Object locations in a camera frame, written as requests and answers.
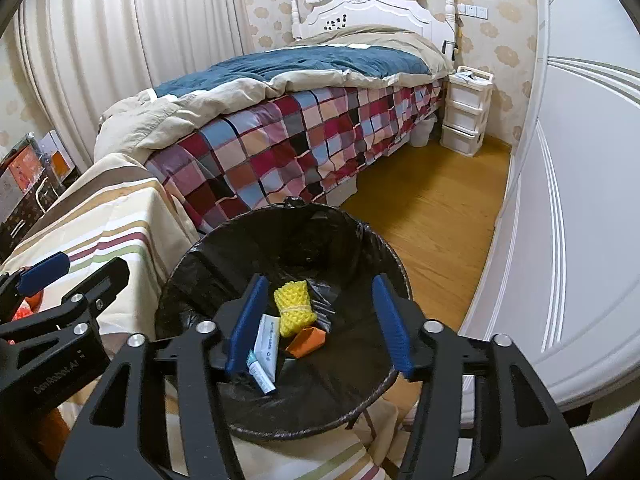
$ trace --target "blue blanket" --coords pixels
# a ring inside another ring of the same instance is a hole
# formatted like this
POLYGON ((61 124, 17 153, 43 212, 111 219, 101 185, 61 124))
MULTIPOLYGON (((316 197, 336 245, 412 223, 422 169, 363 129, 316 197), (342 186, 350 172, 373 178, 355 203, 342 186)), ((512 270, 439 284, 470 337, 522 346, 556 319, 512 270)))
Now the blue blanket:
POLYGON ((352 70, 377 78, 401 72, 430 74, 423 60, 393 48, 306 46, 233 57, 201 72, 162 83, 154 90, 158 97, 168 94, 181 97, 194 90, 211 90, 241 77, 267 82, 280 73, 292 70, 352 70))

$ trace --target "curtain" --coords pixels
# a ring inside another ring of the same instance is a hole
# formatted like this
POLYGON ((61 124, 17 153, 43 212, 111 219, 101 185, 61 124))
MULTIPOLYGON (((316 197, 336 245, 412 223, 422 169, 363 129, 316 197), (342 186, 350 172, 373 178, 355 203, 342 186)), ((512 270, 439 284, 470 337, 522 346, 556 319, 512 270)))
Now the curtain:
POLYGON ((112 104, 253 49, 243 0, 24 0, 24 71, 81 171, 112 104))

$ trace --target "plaid bed skirt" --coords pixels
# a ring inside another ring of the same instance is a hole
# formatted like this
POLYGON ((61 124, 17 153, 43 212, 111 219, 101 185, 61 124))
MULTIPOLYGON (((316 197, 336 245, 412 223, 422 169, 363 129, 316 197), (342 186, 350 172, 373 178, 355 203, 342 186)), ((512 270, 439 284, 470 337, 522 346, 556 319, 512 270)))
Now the plaid bed skirt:
POLYGON ((295 92, 215 118, 146 168, 201 234, 287 196, 324 202, 435 111, 441 85, 295 92))

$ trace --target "white headboard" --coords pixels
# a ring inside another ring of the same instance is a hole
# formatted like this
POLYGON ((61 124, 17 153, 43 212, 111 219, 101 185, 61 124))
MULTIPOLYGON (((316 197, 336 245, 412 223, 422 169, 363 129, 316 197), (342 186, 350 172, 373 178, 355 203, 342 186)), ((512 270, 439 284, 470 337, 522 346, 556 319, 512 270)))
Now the white headboard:
POLYGON ((379 23, 406 28, 431 40, 452 59, 456 44, 456 6, 446 0, 445 22, 439 22, 418 0, 307 0, 312 10, 300 23, 298 0, 291 0, 293 37, 297 40, 347 25, 379 23))

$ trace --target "lip balm tube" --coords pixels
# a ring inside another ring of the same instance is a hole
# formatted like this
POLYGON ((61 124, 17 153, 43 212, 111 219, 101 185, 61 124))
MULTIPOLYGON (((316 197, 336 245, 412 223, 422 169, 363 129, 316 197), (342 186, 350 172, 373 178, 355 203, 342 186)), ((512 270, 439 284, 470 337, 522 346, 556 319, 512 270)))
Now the lip balm tube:
POLYGON ((255 338, 254 353, 272 383, 276 381, 279 342, 280 318, 262 314, 258 334, 255 338))
POLYGON ((249 350, 249 355, 246 358, 246 365, 249 367, 249 373, 255 379, 255 382, 258 383, 258 386, 260 386, 260 389, 265 395, 270 394, 276 389, 267 373, 264 371, 264 368, 260 366, 260 363, 258 362, 258 359, 256 359, 252 350, 249 350))

